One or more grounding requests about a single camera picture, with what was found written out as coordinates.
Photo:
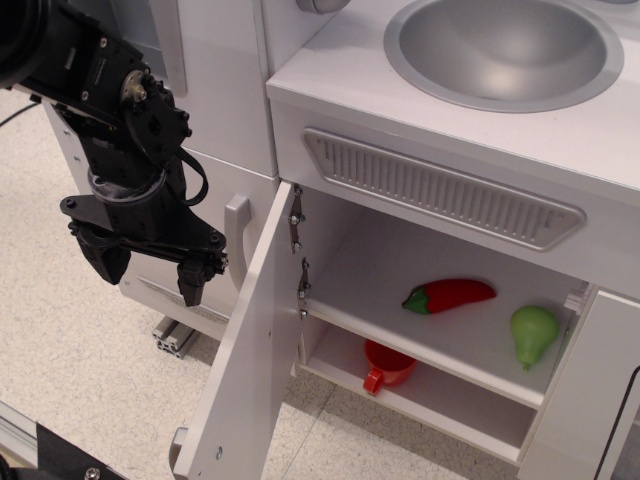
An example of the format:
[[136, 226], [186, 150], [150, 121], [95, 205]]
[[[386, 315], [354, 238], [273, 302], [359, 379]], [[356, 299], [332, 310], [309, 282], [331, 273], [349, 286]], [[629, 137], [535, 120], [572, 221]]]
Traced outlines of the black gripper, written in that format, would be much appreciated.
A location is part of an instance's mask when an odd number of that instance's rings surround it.
[[174, 262], [185, 305], [198, 306], [206, 284], [223, 273], [226, 239], [192, 211], [185, 178], [152, 175], [133, 186], [88, 179], [91, 193], [64, 198], [60, 209], [92, 268], [118, 285], [133, 252]]

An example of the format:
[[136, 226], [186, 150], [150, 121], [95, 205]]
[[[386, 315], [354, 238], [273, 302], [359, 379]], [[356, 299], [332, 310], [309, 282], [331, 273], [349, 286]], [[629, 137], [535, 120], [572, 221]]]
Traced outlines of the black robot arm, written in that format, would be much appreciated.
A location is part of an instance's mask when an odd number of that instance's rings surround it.
[[185, 170], [202, 172], [182, 146], [189, 116], [142, 53], [65, 1], [5, 1], [1, 85], [50, 103], [77, 135], [90, 191], [60, 208], [94, 270], [117, 284], [133, 253], [173, 262], [198, 305], [226, 268], [226, 240], [194, 213], [207, 189], [187, 192]]

